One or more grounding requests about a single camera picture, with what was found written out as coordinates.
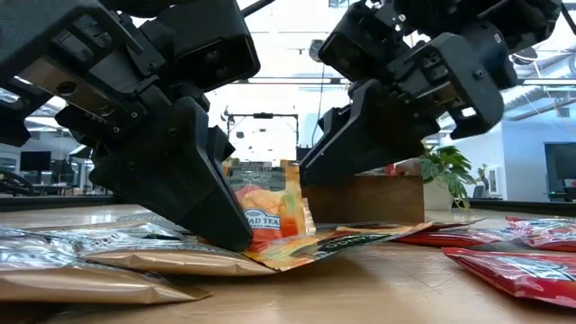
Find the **wooden tea box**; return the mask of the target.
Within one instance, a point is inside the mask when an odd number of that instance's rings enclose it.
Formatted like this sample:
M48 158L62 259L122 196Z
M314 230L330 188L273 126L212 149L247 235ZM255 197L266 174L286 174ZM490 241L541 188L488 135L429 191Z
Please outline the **wooden tea box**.
M393 166L390 175L372 172L330 184L307 184L311 217L317 223L425 220L420 162L413 158Z

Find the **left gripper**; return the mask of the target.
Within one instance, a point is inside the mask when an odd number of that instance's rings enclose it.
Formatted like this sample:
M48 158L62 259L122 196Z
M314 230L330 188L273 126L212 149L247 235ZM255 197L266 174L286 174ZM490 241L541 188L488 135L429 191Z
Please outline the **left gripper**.
M0 143L23 146L25 120L58 96L57 116L103 156L169 156L178 129L142 98L161 64L129 19L152 18L178 0L0 0Z

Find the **black curved wheel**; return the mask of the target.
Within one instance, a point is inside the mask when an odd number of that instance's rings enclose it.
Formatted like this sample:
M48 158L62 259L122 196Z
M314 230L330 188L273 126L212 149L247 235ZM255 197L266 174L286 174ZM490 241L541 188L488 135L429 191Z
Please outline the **black curved wheel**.
M28 180L14 172L0 168L0 194L34 196L36 191Z

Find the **black desk monitor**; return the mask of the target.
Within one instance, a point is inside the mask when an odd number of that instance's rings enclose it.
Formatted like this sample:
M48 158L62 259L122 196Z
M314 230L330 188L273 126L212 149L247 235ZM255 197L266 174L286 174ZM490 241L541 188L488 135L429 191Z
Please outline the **black desk monitor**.
M23 172L50 171L50 151L22 151L20 154L20 170Z

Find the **potted green plant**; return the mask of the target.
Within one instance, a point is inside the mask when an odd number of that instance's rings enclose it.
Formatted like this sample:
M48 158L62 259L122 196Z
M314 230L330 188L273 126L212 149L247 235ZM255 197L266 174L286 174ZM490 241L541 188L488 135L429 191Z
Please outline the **potted green plant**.
M455 146L426 148L418 158L424 183L424 204L426 210L450 210L453 206L460 210L470 209L467 185L489 186L486 178L487 165L477 169L472 176L472 163Z

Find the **orange tea packet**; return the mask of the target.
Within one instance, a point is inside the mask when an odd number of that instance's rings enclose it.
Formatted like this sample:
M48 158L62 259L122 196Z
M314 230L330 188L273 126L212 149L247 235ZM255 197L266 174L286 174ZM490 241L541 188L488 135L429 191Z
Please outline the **orange tea packet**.
M383 229L337 227L310 235L279 238L247 248L242 254L277 272L304 266L341 251L392 241L427 230L432 222Z
M223 171L252 229L251 250L278 239L316 232L308 200L302 194L297 163L227 164Z

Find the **black aluminium table frame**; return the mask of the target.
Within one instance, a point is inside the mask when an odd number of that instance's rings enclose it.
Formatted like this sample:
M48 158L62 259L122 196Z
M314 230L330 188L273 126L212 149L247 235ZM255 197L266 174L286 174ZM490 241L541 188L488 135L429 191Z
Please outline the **black aluminium table frame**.
M93 207L126 204L115 195L32 196L0 198L0 212L22 212L58 208ZM576 218L576 202L512 202L492 199L472 199L477 210L521 212Z

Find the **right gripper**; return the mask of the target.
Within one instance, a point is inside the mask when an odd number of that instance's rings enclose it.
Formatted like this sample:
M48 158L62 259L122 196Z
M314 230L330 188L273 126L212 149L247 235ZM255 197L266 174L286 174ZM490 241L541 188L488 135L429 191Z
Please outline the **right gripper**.
M518 80L500 30L472 21L410 47L401 32L386 39L386 84L368 80L352 93L349 119L312 147L301 182L325 185L424 153L448 113L453 140L481 135L500 122L500 91Z

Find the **black background gantry frame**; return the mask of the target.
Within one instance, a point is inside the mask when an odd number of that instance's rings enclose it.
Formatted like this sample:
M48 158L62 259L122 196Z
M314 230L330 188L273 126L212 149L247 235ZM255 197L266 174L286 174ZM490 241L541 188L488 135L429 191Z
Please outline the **black background gantry frame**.
M254 112L254 113L225 113L226 116L226 134L227 138L230 138L231 133L231 121L236 117L241 118L253 118L259 120L270 120L273 118L294 118L295 119L295 128L293 131L295 132L295 146L299 145L300 141L300 120L299 115L297 113L272 113L272 112Z

